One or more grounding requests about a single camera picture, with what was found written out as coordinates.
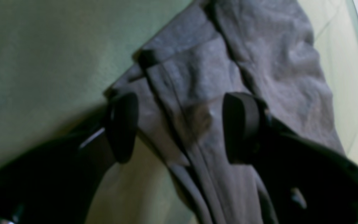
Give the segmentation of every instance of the light green background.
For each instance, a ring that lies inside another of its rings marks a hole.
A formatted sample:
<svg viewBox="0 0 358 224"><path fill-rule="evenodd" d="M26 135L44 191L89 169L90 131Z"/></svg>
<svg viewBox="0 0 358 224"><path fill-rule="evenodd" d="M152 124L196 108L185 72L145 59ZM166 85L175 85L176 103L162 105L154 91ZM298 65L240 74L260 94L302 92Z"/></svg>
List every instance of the light green background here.
<svg viewBox="0 0 358 224"><path fill-rule="evenodd" d="M0 166L63 135L105 102L132 54L190 0L0 0ZM358 163L358 21L349 0L300 0L334 93L335 122ZM137 139L114 166L87 223L196 223L169 175Z"/></svg>

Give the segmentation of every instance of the black plastic piece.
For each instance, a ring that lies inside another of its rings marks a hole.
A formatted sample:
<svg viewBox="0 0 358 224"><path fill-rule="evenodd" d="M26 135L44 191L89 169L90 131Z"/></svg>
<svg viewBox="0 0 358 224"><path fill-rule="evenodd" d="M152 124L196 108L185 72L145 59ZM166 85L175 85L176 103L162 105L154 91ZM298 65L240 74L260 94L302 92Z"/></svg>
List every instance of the black plastic piece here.
<svg viewBox="0 0 358 224"><path fill-rule="evenodd" d="M358 223L356 164L297 136L252 95L225 95L223 127L229 161L253 165L281 224Z"/></svg>
<svg viewBox="0 0 358 224"><path fill-rule="evenodd" d="M82 224L105 172L133 152L138 99L127 92L63 138L0 169L0 218L17 224Z"/></svg>

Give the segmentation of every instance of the gray fabric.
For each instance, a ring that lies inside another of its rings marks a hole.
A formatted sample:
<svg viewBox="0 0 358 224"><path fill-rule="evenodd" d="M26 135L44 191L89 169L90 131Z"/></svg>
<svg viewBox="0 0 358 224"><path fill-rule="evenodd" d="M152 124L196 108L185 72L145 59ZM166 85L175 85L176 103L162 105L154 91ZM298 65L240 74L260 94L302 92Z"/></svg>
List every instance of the gray fabric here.
<svg viewBox="0 0 358 224"><path fill-rule="evenodd" d="M195 2L147 43L113 89L140 98L139 130L204 224L277 223L255 170L228 163L225 92L247 92L303 137L343 152L309 21L294 0Z"/></svg>

